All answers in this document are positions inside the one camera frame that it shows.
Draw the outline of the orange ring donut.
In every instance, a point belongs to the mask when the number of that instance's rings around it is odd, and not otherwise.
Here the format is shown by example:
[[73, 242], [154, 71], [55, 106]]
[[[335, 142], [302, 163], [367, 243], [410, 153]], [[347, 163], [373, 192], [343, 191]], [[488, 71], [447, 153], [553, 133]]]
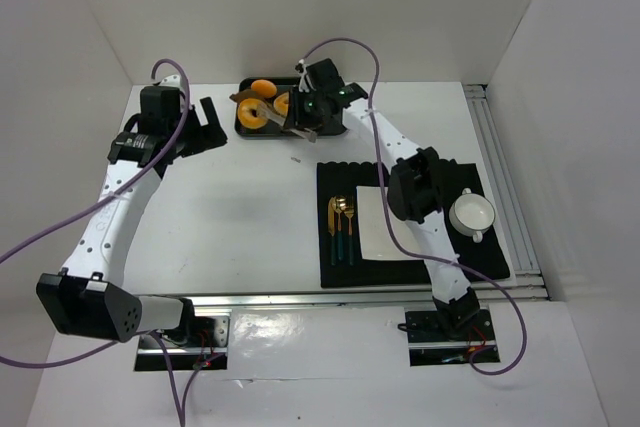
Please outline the orange ring donut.
[[266, 109], [267, 104], [260, 99], [244, 99], [237, 106], [237, 119], [246, 129], [261, 129], [269, 122], [265, 115]]

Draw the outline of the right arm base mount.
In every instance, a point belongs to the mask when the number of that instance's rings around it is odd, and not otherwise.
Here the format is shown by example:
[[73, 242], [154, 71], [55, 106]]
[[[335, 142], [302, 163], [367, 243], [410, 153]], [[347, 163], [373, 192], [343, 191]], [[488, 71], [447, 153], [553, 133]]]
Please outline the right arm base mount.
[[475, 362], [500, 361], [496, 335], [488, 309], [481, 309], [471, 323], [450, 337], [435, 311], [407, 311], [398, 329], [406, 334], [411, 367], [462, 365], [476, 353]]

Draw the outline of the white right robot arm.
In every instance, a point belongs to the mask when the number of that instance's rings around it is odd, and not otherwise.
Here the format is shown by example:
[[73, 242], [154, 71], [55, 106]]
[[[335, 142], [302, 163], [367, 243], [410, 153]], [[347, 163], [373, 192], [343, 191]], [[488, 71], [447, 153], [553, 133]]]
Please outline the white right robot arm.
[[480, 307], [447, 231], [438, 153], [407, 139], [375, 108], [374, 94], [355, 83], [347, 85], [332, 60], [309, 64], [302, 59], [295, 70], [299, 80], [290, 90], [285, 125], [314, 133], [340, 116], [347, 130], [373, 146], [385, 220], [404, 222], [418, 252], [401, 246], [395, 234], [391, 239], [402, 253], [424, 262], [441, 329], [458, 336]]

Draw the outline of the metal serving tongs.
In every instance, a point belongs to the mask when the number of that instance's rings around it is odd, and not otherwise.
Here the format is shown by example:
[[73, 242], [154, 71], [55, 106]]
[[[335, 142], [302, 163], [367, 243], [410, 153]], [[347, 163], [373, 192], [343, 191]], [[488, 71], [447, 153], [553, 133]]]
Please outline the metal serving tongs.
[[300, 138], [306, 139], [311, 143], [315, 143], [317, 140], [317, 133], [309, 129], [299, 130], [296, 128], [289, 128], [285, 126], [286, 118], [277, 113], [275, 109], [264, 102], [260, 102], [257, 110], [257, 114], [267, 120], [276, 123], [283, 132], [292, 133]]

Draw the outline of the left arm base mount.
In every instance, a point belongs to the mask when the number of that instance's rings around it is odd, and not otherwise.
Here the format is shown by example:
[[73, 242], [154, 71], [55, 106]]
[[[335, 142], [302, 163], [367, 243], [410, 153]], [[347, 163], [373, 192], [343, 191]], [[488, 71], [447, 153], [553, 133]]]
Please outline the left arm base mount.
[[[226, 370], [230, 314], [215, 312], [194, 317], [186, 330], [159, 330], [157, 335], [174, 371]], [[136, 372], [166, 372], [163, 348], [153, 335], [140, 337], [134, 362]]]

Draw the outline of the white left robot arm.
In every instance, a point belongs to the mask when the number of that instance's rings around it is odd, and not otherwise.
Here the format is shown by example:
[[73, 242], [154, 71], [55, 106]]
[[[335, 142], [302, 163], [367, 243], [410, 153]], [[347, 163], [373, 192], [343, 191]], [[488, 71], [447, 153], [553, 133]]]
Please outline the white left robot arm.
[[184, 87], [174, 74], [141, 90], [139, 113], [111, 143], [99, 208], [60, 271], [40, 277], [36, 294], [59, 333], [127, 342], [163, 331], [179, 343], [194, 335], [190, 300], [134, 295], [123, 287], [129, 249], [167, 168], [227, 142], [212, 100], [201, 102], [202, 124]]

